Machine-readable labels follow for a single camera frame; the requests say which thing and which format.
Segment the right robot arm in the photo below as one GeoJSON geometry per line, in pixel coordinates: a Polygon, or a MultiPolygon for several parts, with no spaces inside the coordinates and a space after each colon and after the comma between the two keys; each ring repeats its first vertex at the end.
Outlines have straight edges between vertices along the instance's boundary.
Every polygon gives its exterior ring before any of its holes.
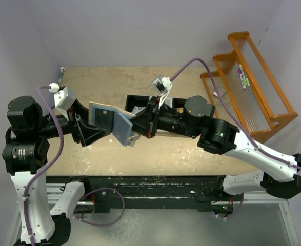
{"type": "Polygon", "coordinates": [[[258,143],[235,125],[214,117],[215,106],[201,96],[186,99],[178,112],[160,99],[151,97],[143,110],[131,118],[133,131],[153,138],[157,130],[198,138],[206,152],[242,160],[258,170],[241,175],[226,175],[214,188],[219,200],[244,192],[265,191],[290,199],[301,193],[301,155],[287,155],[258,143]]]}

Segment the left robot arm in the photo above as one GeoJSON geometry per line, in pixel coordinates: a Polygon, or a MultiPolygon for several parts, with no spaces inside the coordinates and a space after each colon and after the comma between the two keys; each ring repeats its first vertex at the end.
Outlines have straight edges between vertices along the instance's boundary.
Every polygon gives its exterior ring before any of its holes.
{"type": "Polygon", "coordinates": [[[31,96],[18,97],[8,104],[10,128],[2,157],[15,186],[21,213],[22,231],[17,245],[63,245],[71,232],[71,219],[77,202],[91,197],[87,178],[66,184],[55,207],[48,204],[46,169],[49,139],[70,134],[82,146],[88,146],[107,136],[108,131],[87,123],[88,110],[75,100],[68,116],[48,120],[42,108],[31,96]]]}

